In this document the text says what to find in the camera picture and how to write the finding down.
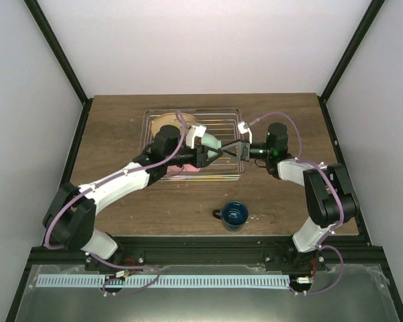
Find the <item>dark blue mug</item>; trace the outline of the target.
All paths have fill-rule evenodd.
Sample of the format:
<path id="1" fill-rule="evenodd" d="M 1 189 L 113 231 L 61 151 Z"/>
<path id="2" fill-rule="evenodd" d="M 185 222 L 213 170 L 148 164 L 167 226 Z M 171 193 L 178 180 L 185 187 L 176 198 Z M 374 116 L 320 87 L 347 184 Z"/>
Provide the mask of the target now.
<path id="1" fill-rule="evenodd" d="M 224 228 L 228 231 L 239 231 L 247 222 L 249 210 L 238 201 L 226 203 L 221 209 L 212 211 L 213 217 L 220 220 Z"/>

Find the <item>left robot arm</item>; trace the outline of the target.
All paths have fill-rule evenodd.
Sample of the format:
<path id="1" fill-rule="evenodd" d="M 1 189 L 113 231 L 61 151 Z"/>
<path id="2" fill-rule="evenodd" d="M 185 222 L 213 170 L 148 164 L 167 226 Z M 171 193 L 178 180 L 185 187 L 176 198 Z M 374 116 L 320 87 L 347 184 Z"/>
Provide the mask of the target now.
<path id="1" fill-rule="evenodd" d="M 118 270 L 124 255 L 118 243 L 95 228 L 96 216 L 122 197 L 142 190 L 167 174 L 172 166 L 204 168 L 222 155 L 221 141 L 193 125 L 187 133 L 164 125 L 151 144 L 122 169 L 89 184 L 62 184 L 45 215 L 44 245 L 69 252 L 84 251 L 100 258 L 110 271 Z"/>

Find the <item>pink plate with bird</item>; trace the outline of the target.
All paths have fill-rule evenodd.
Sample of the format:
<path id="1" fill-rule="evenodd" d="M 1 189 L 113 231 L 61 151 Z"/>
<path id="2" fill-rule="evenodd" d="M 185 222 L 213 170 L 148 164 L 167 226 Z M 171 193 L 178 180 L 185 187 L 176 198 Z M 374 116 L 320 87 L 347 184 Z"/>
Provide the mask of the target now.
<path id="1" fill-rule="evenodd" d="M 188 125 L 193 125 L 197 122 L 195 116 L 183 113 L 183 118 Z M 181 122 L 177 119 L 175 113 L 165 113 L 156 117 L 151 124 L 150 131 L 153 136 L 155 136 L 162 126 L 164 125 L 172 125 L 179 129 L 180 133 L 182 133 L 182 125 Z"/>

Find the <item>plain pink plate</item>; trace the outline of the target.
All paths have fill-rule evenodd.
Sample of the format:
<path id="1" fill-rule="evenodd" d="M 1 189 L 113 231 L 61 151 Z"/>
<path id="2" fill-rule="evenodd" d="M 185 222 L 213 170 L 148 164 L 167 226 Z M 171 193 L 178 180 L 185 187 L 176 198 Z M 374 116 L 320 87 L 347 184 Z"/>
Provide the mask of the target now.
<path id="1" fill-rule="evenodd" d="M 184 164 L 182 166 L 169 166 L 167 168 L 167 174 L 171 176 L 180 175 L 180 174 L 191 174 L 197 173 L 200 171 L 200 168 L 196 168 L 190 164 Z"/>

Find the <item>chrome wire dish rack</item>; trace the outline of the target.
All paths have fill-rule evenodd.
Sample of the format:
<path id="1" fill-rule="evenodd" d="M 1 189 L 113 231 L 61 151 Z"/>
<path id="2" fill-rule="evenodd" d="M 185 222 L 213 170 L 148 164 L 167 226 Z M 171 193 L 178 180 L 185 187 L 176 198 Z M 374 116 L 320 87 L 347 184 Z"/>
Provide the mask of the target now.
<path id="1" fill-rule="evenodd" d="M 154 140 L 150 127 L 152 121 L 159 115 L 165 113 L 175 113 L 174 110 L 151 109 L 144 113 L 142 131 L 140 135 L 140 149 Z M 242 138 L 237 124 L 241 122 L 240 111 L 236 108 L 210 108 L 210 109 L 183 109 L 182 113 L 188 113 L 196 117 L 197 122 L 207 127 L 206 133 L 212 134 L 219 139 L 222 144 L 229 144 Z M 239 180 L 244 172 L 244 163 L 233 160 L 227 156 L 222 156 L 206 168 L 200 168 L 197 173 L 166 175 L 163 181 L 183 181 L 183 180 Z"/>

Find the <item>mint green bowl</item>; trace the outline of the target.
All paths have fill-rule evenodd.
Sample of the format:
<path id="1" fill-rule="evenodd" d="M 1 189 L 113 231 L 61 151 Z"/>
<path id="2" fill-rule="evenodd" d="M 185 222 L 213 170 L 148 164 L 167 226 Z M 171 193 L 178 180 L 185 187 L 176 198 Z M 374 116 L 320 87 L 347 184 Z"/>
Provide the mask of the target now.
<path id="1" fill-rule="evenodd" d="M 209 133 L 204 134 L 203 138 L 201 139 L 201 144 L 215 150 L 219 149 L 222 146 L 222 142 Z"/>

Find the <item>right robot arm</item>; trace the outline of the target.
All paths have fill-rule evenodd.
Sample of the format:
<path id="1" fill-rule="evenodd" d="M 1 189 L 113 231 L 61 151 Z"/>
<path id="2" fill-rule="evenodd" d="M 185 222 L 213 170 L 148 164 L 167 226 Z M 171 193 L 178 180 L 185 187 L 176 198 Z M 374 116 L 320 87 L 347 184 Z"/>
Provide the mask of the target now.
<path id="1" fill-rule="evenodd" d="M 320 249 L 329 235 L 360 211 L 345 166 L 318 165 L 292 156 L 287 126 L 282 123 L 269 125 L 264 142 L 236 140 L 219 151 L 237 161 L 262 160 L 272 177 L 304 187 L 308 218 L 292 236 L 294 247 L 285 253 L 292 270 L 301 270 L 309 262 L 308 252 Z"/>

